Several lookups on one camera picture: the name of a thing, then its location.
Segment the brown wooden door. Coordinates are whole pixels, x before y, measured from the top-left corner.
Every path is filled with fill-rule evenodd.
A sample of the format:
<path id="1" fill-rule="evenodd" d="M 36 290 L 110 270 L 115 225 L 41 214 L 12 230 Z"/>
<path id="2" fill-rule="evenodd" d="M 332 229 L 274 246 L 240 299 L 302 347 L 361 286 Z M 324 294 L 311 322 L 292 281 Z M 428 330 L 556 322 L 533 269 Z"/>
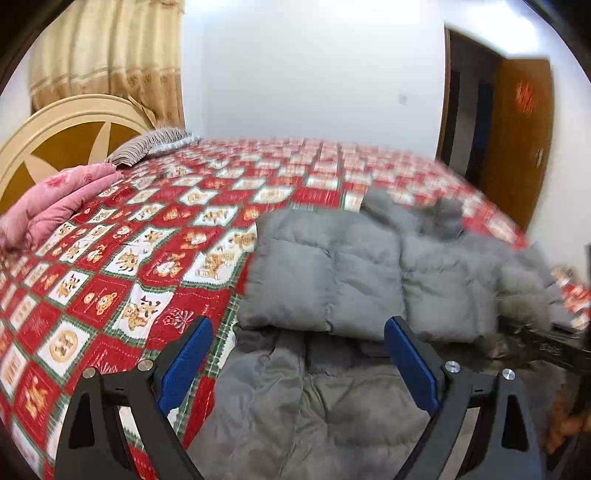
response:
<path id="1" fill-rule="evenodd" d="M 494 76 L 479 189 L 523 231 L 529 227 L 544 182 L 553 120 L 549 60 L 502 60 Z"/>

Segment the pink folded quilt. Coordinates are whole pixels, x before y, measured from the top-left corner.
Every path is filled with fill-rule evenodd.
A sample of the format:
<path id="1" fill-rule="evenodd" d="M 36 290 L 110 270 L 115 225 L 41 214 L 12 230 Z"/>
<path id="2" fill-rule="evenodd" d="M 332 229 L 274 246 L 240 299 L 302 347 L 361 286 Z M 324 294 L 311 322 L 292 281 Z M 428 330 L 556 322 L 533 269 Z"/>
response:
<path id="1" fill-rule="evenodd" d="M 35 248 L 86 201 L 121 179 L 108 163 L 81 165 L 48 177 L 1 216 L 1 249 Z"/>

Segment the striped grey pillow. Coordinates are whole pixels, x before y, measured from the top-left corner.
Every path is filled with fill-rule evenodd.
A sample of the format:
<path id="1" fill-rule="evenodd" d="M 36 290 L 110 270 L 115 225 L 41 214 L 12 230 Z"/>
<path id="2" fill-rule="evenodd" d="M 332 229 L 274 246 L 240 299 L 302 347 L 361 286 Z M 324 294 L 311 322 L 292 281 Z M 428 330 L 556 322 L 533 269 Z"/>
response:
<path id="1" fill-rule="evenodd" d="M 198 136 L 178 127 L 150 130 L 119 146 L 105 162 L 116 167 L 132 167 L 142 160 L 170 154 L 199 141 Z"/>

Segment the grey puffer jacket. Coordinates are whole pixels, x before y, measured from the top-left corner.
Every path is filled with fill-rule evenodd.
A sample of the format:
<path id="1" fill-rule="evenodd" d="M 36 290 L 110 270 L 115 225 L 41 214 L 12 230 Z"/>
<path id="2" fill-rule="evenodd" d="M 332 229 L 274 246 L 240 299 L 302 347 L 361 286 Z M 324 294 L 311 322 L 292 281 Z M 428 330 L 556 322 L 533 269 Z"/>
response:
<path id="1" fill-rule="evenodd" d="M 509 352 L 500 317 L 570 321 L 539 250 L 465 231 L 457 201 L 372 189 L 359 211 L 274 210 L 256 233 L 235 347 L 187 450 L 207 479 L 394 477 L 428 422 L 384 345 L 394 316 L 484 369 Z"/>

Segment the beige curtain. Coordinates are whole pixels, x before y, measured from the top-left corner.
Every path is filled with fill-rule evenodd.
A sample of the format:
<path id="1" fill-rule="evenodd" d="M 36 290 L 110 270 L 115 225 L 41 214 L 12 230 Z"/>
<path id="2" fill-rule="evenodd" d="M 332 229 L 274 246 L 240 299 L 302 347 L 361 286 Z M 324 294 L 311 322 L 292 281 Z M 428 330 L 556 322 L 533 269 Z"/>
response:
<path id="1" fill-rule="evenodd" d="M 129 100 L 156 127 L 182 127 L 183 13 L 183 1 L 73 2 L 32 48 L 32 109 L 105 94 Z"/>

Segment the cream wooden headboard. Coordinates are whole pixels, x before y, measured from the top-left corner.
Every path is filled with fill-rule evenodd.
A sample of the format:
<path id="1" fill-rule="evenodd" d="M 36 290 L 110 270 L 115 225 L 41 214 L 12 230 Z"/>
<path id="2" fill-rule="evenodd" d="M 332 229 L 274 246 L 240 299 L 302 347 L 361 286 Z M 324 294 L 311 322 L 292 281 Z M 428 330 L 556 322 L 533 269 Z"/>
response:
<path id="1" fill-rule="evenodd" d="M 1 147 L 1 211 L 48 177 L 101 163 L 120 145 L 153 128 L 140 107 L 116 96 L 77 95 L 44 107 Z"/>

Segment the red patchwork bedspread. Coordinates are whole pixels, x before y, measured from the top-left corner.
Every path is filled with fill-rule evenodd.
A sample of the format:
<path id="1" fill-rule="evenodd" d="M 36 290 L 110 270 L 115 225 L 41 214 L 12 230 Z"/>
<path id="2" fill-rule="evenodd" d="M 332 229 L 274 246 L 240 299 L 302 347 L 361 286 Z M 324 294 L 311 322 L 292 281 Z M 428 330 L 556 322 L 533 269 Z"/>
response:
<path id="1" fill-rule="evenodd" d="M 63 421 L 86 368 L 105 375 L 153 360 L 203 316 L 211 320 L 211 347 L 182 403 L 167 415 L 188 455 L 235 347 L 256 223 L 266 213 L 356 212 L 368 191 L 382 189 L 406 208 L 457 201 L 465 231 L 516 250 L 533 246 L 444 165 L 397 152 L 319 141 L 201 141 L 120 173 L 121 180 L 86 201 L 43 243 L 1 257 L 1 424 L 8 460 L 22 462 L 36 479 L 56 479 Z M 569 324 L 545 330 L 500 317 L 509 352 L 490 369 L 411 330 L 443 360 L 475 373 L 512 370 L 535 426 L 542 479 L 586 479 L 587 452 L 573 461 L 556 459 L 567 436 L 589 428 L 589 405 L 569 404 L 563 388 L 567 371 L 590 370 L 589 353 L 556 333 Z M 466 413 L 447 464 L 460 469 L 478 414 L 477 408 Z M 138 479 L 160 479 L 131 410 L 121 406 L 119 417 Z"/>

